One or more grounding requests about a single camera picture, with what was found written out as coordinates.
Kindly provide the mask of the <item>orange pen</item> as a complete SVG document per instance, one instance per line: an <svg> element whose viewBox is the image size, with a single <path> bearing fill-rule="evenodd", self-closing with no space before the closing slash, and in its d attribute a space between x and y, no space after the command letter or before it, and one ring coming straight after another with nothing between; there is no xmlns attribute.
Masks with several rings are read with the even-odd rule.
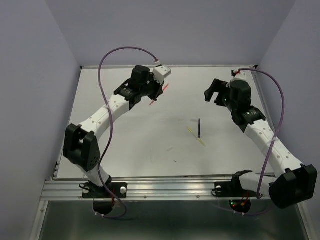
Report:
<svg viewBox="0 0 320 240"><path fill-rule="evenodd" d="M170 83L167 83L163 88L162 88L162 93L160 94L160 96L164 93L164 91L168 88L168 86L170 85ZM149 104L149 106L151 106L152 104L154 104L157 100L152 100Z"/></svg>

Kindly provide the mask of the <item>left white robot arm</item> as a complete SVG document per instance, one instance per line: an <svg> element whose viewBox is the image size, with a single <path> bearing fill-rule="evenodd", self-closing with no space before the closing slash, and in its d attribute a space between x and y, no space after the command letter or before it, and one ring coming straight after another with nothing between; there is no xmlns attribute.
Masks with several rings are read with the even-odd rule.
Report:
<svg viewBox="0 0 320 240"><path fill-rule="evenodd" d="M106 131L113 131L114 122L129 112L143 97L157 101L163 94L165 79L171 74L166 65L154 69L137 65L110 99L87 120L71 123L65 130L63 156L77 166L94 185L100 197L111 193L111 176L101 166L99 140Z"/></svg>

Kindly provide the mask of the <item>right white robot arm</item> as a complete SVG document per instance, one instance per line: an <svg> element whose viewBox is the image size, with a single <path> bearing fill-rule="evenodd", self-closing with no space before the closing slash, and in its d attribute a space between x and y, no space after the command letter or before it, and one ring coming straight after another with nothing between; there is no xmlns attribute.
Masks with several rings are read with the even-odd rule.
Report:
<svg viewBox="0 0 320 240"><path fill-rule="evenodd" d="M269 197L280 209L304 202L314 196L318 172L313 165L305 165L274 136L265 115L251 104L252 89L240 79L230 82L214 79L204 92L210 102L217 93L215 104L226 107L233 122L250 138L264 157L268 158L274 176L261 177L251 170L238 171L231 181L215 187L218 198L242 197L245 192Z"/></svg>

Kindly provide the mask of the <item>yellow pen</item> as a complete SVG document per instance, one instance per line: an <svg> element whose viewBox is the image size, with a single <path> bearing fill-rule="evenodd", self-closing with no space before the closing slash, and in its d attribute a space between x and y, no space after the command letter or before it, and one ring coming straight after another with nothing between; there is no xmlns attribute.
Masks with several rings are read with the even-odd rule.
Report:
<svg viewBox="0 0 320 240"><path fill-rule="evenodd" d="M206 144L203 142L203 140L201 138L198 137L197 134L194 133L194 131L189 127L187 126L186 127L188 129L188 131L196 138L196 140L204 147L206 147Z"/></svg>

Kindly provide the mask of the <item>purple pen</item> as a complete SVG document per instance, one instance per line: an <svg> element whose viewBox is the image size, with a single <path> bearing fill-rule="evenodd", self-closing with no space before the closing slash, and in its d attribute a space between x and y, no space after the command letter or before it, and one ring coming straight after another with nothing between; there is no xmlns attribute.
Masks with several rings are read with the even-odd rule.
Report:
<svg viewBox="0 0 320 240"><path fill-rule="evenodd" d="M200 139L200 138L201 138L201 119L200 119L200 118L198 119L198 131L197 131L197 135L198 135L198 138Z"/></svg>

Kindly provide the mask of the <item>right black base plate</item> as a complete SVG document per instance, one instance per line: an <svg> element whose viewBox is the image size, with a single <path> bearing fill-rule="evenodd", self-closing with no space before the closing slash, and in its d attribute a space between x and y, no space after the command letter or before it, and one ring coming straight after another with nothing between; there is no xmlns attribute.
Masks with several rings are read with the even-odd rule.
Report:
<svg viewBox="0 0 320 240"><path fill-rule="evenodd" d="M218 181L214 183L211 194L217 198L242 198L255 197L256 193L251 190L244 190L239 184L233 184L231 181Z"/></svg>

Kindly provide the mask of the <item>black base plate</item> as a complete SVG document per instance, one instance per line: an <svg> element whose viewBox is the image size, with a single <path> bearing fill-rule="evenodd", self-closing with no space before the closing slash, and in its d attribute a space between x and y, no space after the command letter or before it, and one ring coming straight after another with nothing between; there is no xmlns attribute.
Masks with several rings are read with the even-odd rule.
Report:
<svg viewBox="0 0 320 240"><path fill-rule="evenodd" d="M233 184L231 181L218 181L214 183L211 194L217 198L242 198L255 197L256 193L251 190L244 190L239 184Z"/></svg>
<svg viewBox="0 0 320 240"><path fill-rule="evenodd" d="M92 182L80 183L78 185L82 189L83 199L111 199L112 195L104 186L99 187ZM127 197L128 184L126 182L112 182L107 185L109 190L120 199Z"/></svg>

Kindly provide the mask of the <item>aluminium mounting rail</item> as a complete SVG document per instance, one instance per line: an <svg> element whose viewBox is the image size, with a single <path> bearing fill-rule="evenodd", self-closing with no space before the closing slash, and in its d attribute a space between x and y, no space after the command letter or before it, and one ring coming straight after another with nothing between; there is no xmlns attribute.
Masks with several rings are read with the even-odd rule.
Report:
<svg viewBox="0 0 320 240"><path fill-rule="evenodd" d="M115 178L112 182L126 183L127 202L145 201L214 201L212 190L230 177L156 177L156 178ZM42 201L88 201L82 197L79 184L83 180L50 180L44 183Z"/></svg>

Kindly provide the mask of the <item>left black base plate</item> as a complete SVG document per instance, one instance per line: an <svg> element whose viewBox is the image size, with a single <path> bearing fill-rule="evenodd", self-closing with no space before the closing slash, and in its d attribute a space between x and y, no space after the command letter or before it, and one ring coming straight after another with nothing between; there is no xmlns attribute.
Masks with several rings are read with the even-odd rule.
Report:
<svg viewBox="0 0 320 240"><path fill-rule="evenodd" d="M82 189L83 199L111 199L112 195L104 186L99 187L92 182L80 183L78 185ZM126 182L112 182L107 185L109 190L120 199L127 197L128 184Z"/></svg>

